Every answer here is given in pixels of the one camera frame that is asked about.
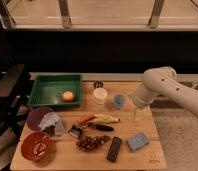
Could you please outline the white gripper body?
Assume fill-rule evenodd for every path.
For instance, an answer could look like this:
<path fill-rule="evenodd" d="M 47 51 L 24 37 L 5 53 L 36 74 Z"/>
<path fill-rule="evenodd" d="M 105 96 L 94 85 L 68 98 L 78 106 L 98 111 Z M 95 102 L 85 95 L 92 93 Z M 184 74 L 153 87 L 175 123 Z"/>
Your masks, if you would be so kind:
<path fill-rule="evenodd" d="M 144 84 L 140 84 L 133 93 L 132 101 L 138 108 L 145 108 L 149 106 L 156 94 L 148 89 Z"/>

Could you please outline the pale translucent gripper finger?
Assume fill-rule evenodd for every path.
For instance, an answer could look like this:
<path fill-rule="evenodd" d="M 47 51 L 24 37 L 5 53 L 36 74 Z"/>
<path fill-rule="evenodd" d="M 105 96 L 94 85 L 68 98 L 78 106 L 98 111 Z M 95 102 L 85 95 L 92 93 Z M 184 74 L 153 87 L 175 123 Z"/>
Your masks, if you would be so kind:
<path fill-rule="evenodd" d="M 137 114 L 138 114 L 139 111 L 140 111 L 140 109 L 138 107 L 135 107 L 133 109 L 133 122 L 135 121 L 136 116 L 137 116 Z"/>

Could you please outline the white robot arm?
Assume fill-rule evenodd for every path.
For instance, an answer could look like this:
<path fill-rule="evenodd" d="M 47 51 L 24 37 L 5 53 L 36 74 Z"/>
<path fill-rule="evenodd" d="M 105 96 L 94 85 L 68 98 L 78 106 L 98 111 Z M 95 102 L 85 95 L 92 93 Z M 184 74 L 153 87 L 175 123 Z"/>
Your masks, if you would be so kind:
<path fill-rule="evenodd" d="M 172 67 L 146 70 L 142 82 L 134 91 L 132 101 L 138 108 L 149 106 L 158 95 L 164 95 L 198 117 L 198 90 L 184 86 L 176 80 Z"/>

